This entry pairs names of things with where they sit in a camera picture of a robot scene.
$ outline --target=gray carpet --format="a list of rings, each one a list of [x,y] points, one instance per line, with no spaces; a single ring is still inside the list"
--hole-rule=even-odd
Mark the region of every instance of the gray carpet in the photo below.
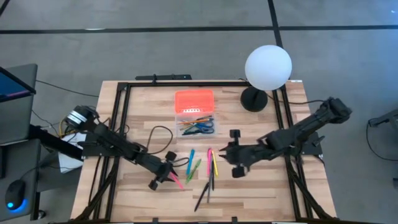
[[[280,26],[398,25],[398,2],[274,0]],[[11,0],[0,29],[87,29],[178,26],[271,26],[265,0]],[[365,139],[368,119],[398,108],[397,30],[282,31],[309,100],[340,97],[353,109],[342,125],[320,130],[337,214],[345,220],[398,220],[396,162],[377,158]],[[194,79],[244,77],[248,54],[275,44],[273,31],[0,35],[0,66],[39,65],[38,79],[97,95],[103,80],[189,73]],[[34,109],[52,123],[75,105],[96,98],[37,84]],[[312,111],[318,105],[310,105]],[[44,123],[32,117],[34,124]],[[396,133],[387,124],[369,130],[375,151],[398,159]],[[76,187],[43,194],[48,217],[66,221]],[[3,223],[27,223],[22,217]]]

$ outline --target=white spherical lamp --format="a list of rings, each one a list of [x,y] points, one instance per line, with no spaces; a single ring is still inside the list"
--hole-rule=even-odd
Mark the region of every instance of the white spherical lamp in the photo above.
[[[244,71],[252,87],[243,91],[241,103],[248,111],[257,112],[268,102],[264,90],[276,90],[289,79],[292,59],[283,48],[265,45],[249,55]]]

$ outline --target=orange lid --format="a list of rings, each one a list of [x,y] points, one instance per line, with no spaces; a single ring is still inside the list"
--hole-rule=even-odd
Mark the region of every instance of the orange lid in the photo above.
[[[177,114],[214,112],[213,90],[176,91],[175,112]]]

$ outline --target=black lamp base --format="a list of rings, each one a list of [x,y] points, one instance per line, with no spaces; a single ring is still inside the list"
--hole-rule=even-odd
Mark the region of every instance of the black lamp base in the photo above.
[[[267,94],[258,90],[252,86],[248,87],[242,92],[241,95],[241,104],[244,109],[251,112],[261,111],[266,107],[268,103]]]

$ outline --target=clear plastic box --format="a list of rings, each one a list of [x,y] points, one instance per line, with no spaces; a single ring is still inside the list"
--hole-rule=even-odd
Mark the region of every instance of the clear plastic box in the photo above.
[[[216,134],[212,90],[175,93],[175,130],[178,138],[212,137]]]

